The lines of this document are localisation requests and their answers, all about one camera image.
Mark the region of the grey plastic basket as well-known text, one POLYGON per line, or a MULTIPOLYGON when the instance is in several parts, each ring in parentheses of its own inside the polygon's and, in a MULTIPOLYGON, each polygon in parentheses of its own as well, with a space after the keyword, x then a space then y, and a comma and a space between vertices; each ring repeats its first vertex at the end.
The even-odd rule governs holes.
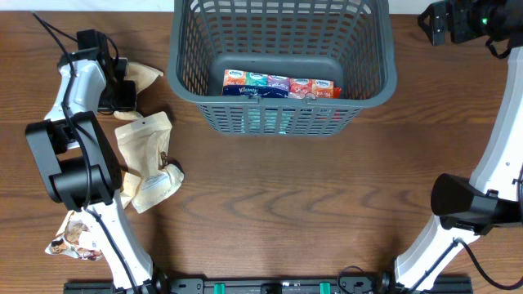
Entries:
POLYGON ((247 133, 249 109, 293 109, 282 136, 331 136, 397 85, 384 0, 176 0, 168 81, 216 131, 247 133), (223 96, 226 69, 334 81, 339 99, 223 96))

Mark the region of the colourful tissue multipack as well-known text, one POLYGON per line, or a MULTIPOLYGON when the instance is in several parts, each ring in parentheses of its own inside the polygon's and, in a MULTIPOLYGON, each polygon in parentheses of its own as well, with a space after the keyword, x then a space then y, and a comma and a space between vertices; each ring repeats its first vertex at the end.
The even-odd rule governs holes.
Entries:
POLYGON ((237 69, 224 72, 223 96, 309 99, 333 98, 334 81, 255 73, 237 69))

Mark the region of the orange pasta package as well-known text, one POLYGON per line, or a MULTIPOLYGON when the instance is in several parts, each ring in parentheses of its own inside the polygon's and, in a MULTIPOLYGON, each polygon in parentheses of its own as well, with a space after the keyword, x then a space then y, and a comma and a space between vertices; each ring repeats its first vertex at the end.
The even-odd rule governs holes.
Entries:
POLYGON ((339 99, 341 94, 342 94, 342 89, 340 87, 335 87, 333 89, 333 98, 334 99, 339 99))

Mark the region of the mint green wipes packet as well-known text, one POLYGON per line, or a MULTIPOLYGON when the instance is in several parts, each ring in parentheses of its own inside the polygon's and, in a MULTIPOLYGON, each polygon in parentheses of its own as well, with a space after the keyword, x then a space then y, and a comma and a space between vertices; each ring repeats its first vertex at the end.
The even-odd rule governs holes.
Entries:
POLYGON ((249 109, 244 127, 247 133, 284 135, 290 132, 293 115, 293 109, 249 109))

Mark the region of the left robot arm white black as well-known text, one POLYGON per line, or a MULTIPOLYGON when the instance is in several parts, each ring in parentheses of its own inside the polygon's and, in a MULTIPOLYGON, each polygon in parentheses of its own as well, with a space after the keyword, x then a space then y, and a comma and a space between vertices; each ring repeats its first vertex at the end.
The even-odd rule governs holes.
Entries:
POLYGON ((76 52, 58 63, 60 89, 51 111, 25 129, 50 198, 74 212, 87 230, 79 237, 110 266, 103 293, 168 293, 164 275, 138 243, 123 210, 117 156, 96 119, 99 112, 136 108, 136 86, 125 78, 127 59, 112 56, 113 41, 94 29, 79 31, 76 52))

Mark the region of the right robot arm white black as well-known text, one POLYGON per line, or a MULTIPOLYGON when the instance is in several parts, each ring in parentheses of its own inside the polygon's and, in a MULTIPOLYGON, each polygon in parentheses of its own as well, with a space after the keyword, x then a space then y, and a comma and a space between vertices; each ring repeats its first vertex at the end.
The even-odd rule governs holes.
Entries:
POLYGON ((507 60, 503 100, 486 150, 470 178, 440 175, 431 191, 431 218, 410 248, 382 276, 381 293, 464 293, 468 282, 441 271, 470 243, 493 228, 522 223, 522 3, 439 1, 418 16, 439 46, 487 37, 490 53, 507 60))

